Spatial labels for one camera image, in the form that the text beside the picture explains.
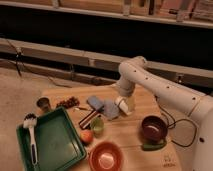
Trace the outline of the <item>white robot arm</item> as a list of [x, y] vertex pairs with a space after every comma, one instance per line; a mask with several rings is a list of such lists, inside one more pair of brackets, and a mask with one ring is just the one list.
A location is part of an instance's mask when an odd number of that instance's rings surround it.
[[192, 170], [213, 171], [213, 97], [156, 76], [145, 69], [146, 65], [142, 56], [120, 63], [120, 79], [116, 82], [119, 95], [131, 97], [138, 84], [186, 112], [199, 126]]

